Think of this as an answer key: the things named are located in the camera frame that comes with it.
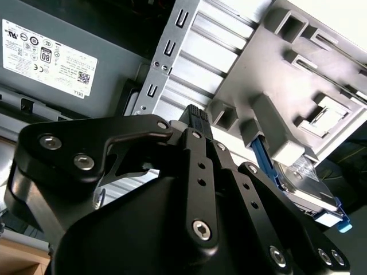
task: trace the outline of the metal sheet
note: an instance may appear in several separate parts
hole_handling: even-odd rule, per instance
[[[194,22],[200,2],[201,0],[181,0],[174,4],[150,70],[132,110],[133,115],[154,112],[183,42]]]
[[[272,0],[214,0],[213,2],[217,2],[219,5],[225,4],[229,8],[229,11],[239,17],[250,19],[253,22],[259,22]]]
[[[217,91],[223,80],[223,77],[210,72],[181,56],[177,59],[177,64],[172,70],[172,75],[212,94]]]
[[[193,30],[200,33],[206,33],[212,40],[218,40],[221,43],[242,50],[246,45],[246,39],[236,35],[230,30],[224,29],[214,20],[198,14],[192,27]]]
[[[238,57],[234,52],[193,31],[189,32],[182,51],[224,73],[228,73]]]
[[[212,18],[218,24],[243,38],[249,38],[253,32],[253,29],[244,22],[241,22],[237,18],[223,12],[222,10],[212,6],[207,2],[201,2],[199,6],[199,13]]]

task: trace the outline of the rectangular slot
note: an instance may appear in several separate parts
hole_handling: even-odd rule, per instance
[[[171,40],[168,40],[165,48],[165,55],[171,56],[174,48],[176,47],[176,42],[172,42]]]
[[[153,87],[153,84],[150,84],[147,95],[150,96],[150,97],[154,97],[155,92],[157,91],[157,89],[158,89],[158,86]]]
[[[327,43],[328,45],[335,45],[335,41],[332,41],[327,37],[322,36],[321,34],[317,34],[316,39],[319,39],[321,42]]]
[[[28,99],[21,99],[21,111],[26,113],[32,113],[33,112],[33,101],[30,101]]]
[[[221,128],[229,130],[237,119],[236,110],[231,107],[225,107],[216,124]]]
[[[176,20],[176,26],[178,26],[179,28],[183,28],[184,25],[185,25],[185,22],[187,20],[189,16],[189,13],[187,11],[184,11],[184,10],[180,10],[179,11],[179,14],[178,14],[178,17],[177,17],[177,20]]]
[[[304,22],[301,22],[293,16],[289,16],[282,28],[279,30],[279,35],[282,39],[292,43],[296,37],[300,35],[304,29]]]

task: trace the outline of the screw hole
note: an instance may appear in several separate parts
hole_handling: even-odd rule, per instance
[[[206,182],[202,179],[198,179],[197,182],[201,185],[201,186],[206,186]]]
[[[199,162],[197,165],[199,165],[199,167],[200,167],[201,169],[205,169],[205,165],[204,165],[203,163]]]
[[[251,205],[252,205],[253,208],[259,209],[259,206],[257,205],[256,202],[251,202]]]

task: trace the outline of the silver screw head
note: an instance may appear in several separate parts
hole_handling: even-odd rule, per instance
[[[318,252],[319,256],[324,261],[324,263],[326,263],[327,265],[332,265],[330,257],[322,249],[319,248]]]
[[[283,256],[283,254],[279,251],[278,248],[276,248],[275,246],[270,246],[269,252],[270,252],[271,258],[277,265],[279,265],[281,268],[286,267],[287,265],[286,259]]]
[[[167,126],[165,123],[161,122],[161,121],[159,121],[157,124],[158,124],[158,126],[159,126],[159,127],[161,127],[162,129],[167,129],[167,128],[168,128],[168,126]]]
[[[43,136],[40,138],[40,144],[42,147],[48,150],[57,150],[61,148],[61,140],[55,136]]]
[[[194,221],[193,230],[202,241],[207,241],[212,235],[209,226],[203,221]]]
[[[302,176],[300,175],[299,172],[293,172],[293,175],[298,178],[298,179],[302,179]]]
[[[256,174],[256,173],[257,173],[257,169],[256,169],[256,167],[255,167],[255,166],[249,165],[249,166],[248,166],[248,168],[250,168],[250,170],[251,170],[254,174]]]
[[[225,146],[221,143],[217,143],[217,146],[219,147],[220,150],[225,151]]]
[[[285,190],[285,192],[289,192],[288,187],[284,183],[281,183],[280,186]]]
[[[77,155],[74,158],[74,164],[81,170],[89,171],[94,167],[94,160],[87,155]]]
[[[338,254],[338,252],[336,252],[335,250],[331,251],[331,254],[333,255],[333,257],[335,258],[335,260],[337,260],[337,262],[340,265],[345,265],[343,258]]]
[[[201,135],[198,132],[193,132],[193,136],[197,139],[201,138]]]

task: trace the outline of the blue drive latch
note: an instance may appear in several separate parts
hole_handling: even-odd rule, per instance
[[[265,149],[265,146],[260,139],[260,137],[257,137],[252,143],[251,148],[253,149],[257,162],[259,164],[260,169],[262,169],[265,174],[271,179],[272,182],[283,192],[287,193],[288,189],[283,188],[283,184],[281,184],[279,179],[279,174],[277,169],[272,164],[267,151]],[[312,202],[307,202],[307,205],[300,206],[299,201],[294,202],[298,207],[301,207],[301,209],[305,213],[312,213],[312,217],[314,221],[321,223],[327,227],[333,227],[334,225],[337,225],[337,228],[339,232],[345,233],[348,230],[352,228],[352,225],[350,224],[349,217],[345,214],[341,202],[338,198],[334,197],[336,203],[337,203],[337,211],[330,211],[328,209],[319,207],[315,205],[316,210],[309,210],[310,205],[312,205]]]

